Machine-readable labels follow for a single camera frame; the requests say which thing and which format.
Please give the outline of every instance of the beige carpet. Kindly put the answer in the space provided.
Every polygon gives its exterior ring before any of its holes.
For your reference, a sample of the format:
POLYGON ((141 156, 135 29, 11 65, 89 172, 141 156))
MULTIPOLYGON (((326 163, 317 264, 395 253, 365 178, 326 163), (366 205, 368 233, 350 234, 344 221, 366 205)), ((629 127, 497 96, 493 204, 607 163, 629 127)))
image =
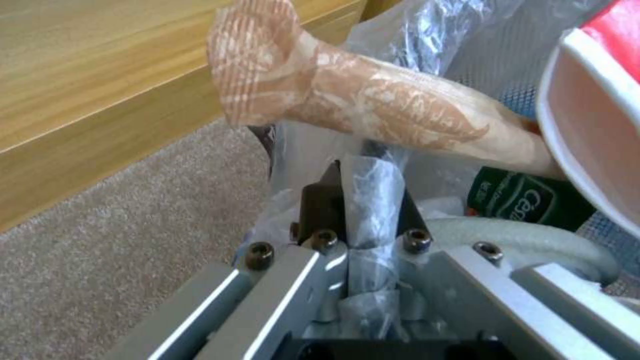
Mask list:
POLYGON ((267 192, 247 130, 215 122, 0 234, 0 359, 88 359, 210 261, 267 192))

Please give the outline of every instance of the clear plastic wrap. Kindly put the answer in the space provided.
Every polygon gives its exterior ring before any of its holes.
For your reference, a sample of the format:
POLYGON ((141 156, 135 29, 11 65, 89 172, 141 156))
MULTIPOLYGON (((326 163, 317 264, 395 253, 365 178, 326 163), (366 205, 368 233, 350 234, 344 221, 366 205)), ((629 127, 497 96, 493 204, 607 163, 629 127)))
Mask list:
POLYGON ((407 69, 442 75, 464 41, 507 19, 523 2, 405 0, 355 26, 346 47, 407 69))
POLYGON ((402 172, 370 156, 346 156, 340 170, 349 248, 393 243, 404 195, 402 172))
MULTIPOLYGON (((346 48, 412 70, 446 76, 531 116, 541 66, 562 30, 579 24, 605 2, 405 0, 355 26, 346 48)), ((302 188, 318 181, 334 160, 344 161, 347 155, 357 159, 362 154, 389 160, 404 169, 407 187, 418 203, 433 197, 464 198, 480 168, 477 163, 441 154, 410 154, 402 148, 378 147, 336 131, 281 121, 275 132, 271 200, 256 224, 252 241, 269 241, 276 248, 289 243, 289 225, 297 221, 302 188)), ((380 206, 379 202, 393 204, 397 189, 404 186, 394 171, 382 173, 390 178, 373 176, 379 184, 369 187, 369 196, 355 197, 357 192, 346 191, 346 206, 353 209, 347 214, 351 222, 347 241, 350 245, 354 242, 355 247, 366 245, 349 254, 349 290, 359 295, 340 302, 344 322, 340 335, 344 337, 384 338, 389 329, 399 329, 392 326, 398 314, 392 254, 375 241, 369 244, 371 238, 387 238, 392 226, 396 230, 397 215, 393 219, 389 211, 391 216, 384 217, 384 224, 376 224, 376 230, 363 227, 371 221, 361 221, 375 217, 372 209, 380 206), (379 199, 381 194, 388 198, 379 199), (379 235, 366 234, 371 231, 379 235)), ((355 177, 352 180, 351 184, 359 181, 355 177)), ((343 186, 349 183, 343 172, 343 186)))

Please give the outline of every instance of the green label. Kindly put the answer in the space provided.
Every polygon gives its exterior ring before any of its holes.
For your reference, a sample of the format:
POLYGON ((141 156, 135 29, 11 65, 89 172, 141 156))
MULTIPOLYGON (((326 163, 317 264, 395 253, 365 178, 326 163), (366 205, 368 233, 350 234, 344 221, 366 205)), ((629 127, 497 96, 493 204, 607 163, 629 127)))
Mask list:
POLYGON ((552 225, 575 231, 594 212, 568 181, 484 167, 467 205, 478 215, 552 225))
POLYGON ((529 176, 518 177, 514 194, 495 212, 495 217, 543 222, 556 197, 552 189, 529 176))

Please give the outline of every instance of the screw head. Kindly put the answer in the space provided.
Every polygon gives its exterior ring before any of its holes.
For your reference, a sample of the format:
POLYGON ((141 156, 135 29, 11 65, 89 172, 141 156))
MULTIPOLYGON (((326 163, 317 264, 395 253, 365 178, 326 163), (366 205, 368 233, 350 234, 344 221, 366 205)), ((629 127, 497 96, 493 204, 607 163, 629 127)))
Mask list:
POLYGON ((403 248, 410 254, 422 254, 429 250, 433 239, 425 229, 409 229, 403 234, 403 248))
POLYGON ((258 241, 249 245, 244 263, 251 270, 266 270, 273 263, 274 251, 270 243, 258 241))
POLYGON ((504 257, 502 249, 494 243, 479 241, 474 244, 473 249, 490 263, 497 265, 504 257))
POLYGON ((333 230, 318 230, 311 236, 311 249, 321 254, 326 254, 336 244, 338 244, 338 235, 333 230))

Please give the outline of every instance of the wooden surface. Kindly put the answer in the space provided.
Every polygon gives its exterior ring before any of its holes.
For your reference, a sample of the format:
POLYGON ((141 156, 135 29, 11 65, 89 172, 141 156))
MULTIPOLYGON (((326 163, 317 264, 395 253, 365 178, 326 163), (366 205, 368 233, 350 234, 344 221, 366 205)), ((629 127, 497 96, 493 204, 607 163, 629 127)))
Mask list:
POLYGON ((383 13, 402 0, 370 0, 362 12, 362 21, 383 13))
MULTIPOLYGON (((219 116, 204 41, 229 2, 3 1, 0 231, 219 116)), ((338 44, 365 0, 294 3, 338 44)))

